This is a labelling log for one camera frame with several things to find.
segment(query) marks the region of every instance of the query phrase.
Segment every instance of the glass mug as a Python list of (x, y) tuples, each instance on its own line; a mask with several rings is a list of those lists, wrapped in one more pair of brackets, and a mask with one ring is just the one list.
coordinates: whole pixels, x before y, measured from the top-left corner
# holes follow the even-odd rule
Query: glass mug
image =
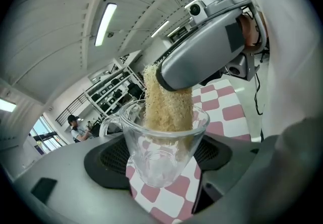
[(102, 126), (114, 123), (123, 130), (130, 153), (129, 162), (133, 163), (144, 183), (151, 187), (167, 187), (195, 153), (209, 124), (209, 116), (194, 106), (192, 130), (161, 132), (143, 126), (144, 114), (145, 100), (133, 101), (121, 107), (118, 114), (108, 116)]

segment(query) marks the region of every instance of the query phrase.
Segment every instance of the ceiling light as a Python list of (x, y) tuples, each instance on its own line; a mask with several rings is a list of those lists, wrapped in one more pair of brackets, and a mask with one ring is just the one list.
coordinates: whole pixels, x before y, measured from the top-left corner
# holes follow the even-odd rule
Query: ceiling light
[(8, 112), (12, 112), (16, 107), (16, 104), (8, 102), (0, 98), (0, 109)]
[(95, 40), (95, 46), (100, 46), (103, 43), (103, 39), (105, 37), (105, 33), (107, 30), (107, 27), (110, 23), (110, 20), (112, 18), (113, 13), (115, 12), (117, 8), (116, 4), (108, 4), (105, 12), (103, 14), (103, 17), (100, 22), (99, 30), (97, 32), (96, 40)]
[(167, 24), (169, 23), (169, 21), (166, 21), (166, 22), (164, 22), (152, 35), (151, 35), (151, 37), (154, 37), (154, 36), (156, 36), (157, 35), (157, 33), (158, 32), (160, 32), (160, 30), (162, 29), (162, 28), (164, 28)]
[(188, 3), (187, 5), (185, 5), (184, 6), (184, 8), (188, 8), (188, 7), (190, 7), (194, 2), (196, 2), (196, 1), (198, 1), (198, 0), (193, 0), (193, 1), (191, 1), (190, 3)]
[(180, 29), (180, 27), (177, 27), (176, 29), (174, 29), (171, 33), (169, 33), (167, 36), (171, 36), (171, 35), (173, 35), (177, 30), (179, 30)]

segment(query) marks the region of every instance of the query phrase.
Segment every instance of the red and white checkered tablecloth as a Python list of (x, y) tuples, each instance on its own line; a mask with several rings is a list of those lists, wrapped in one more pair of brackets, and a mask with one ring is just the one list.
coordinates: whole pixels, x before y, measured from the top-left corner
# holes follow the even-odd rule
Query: red and white checkered tablecloth
[[(210, 116), (207, 132), (250, 140), (247, 120), (229, 80), (193, 90), (193, 102)], [(175, 182), (166, 188), (146, 185), (131, 165), (127, 166), (126, 175), (130, 180), (133, 198), (161, 222), (179, 223), (192, 216), (200, 179), (200, 168), (194, 157)]]

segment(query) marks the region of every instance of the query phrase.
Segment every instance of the cable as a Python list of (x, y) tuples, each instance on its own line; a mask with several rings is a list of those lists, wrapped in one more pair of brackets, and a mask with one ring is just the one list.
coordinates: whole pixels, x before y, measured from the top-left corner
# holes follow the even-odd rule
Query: cable
[(256, 85), (256, 93), (254, 95), (254, 102), (255, 102), (255, 105), (256, 105), (256, 110), (257, 110), (257, 114), (259, 116), (261, 116), (263, 113), (260, 113), (259, 112), (259, 109), (258, 109), (258, 100), (257, 100), (257, 93), (258, 91), (260, 90), (260, 81), (259, 81), (259, 78), (258, 78), (258, 74), (256, 73), (256, 78), (254, 78), (254, 82), (255, 82), (255, 85)]

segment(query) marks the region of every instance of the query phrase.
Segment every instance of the black cap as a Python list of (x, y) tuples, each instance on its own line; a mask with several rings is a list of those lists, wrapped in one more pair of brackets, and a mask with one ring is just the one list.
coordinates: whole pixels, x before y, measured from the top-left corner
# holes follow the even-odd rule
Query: black cap
[(77, 118), (73, 115), (69, 115), (69, 117), (67, 117), (67, 122), (71, 123), (72, 121), (77, 121)]

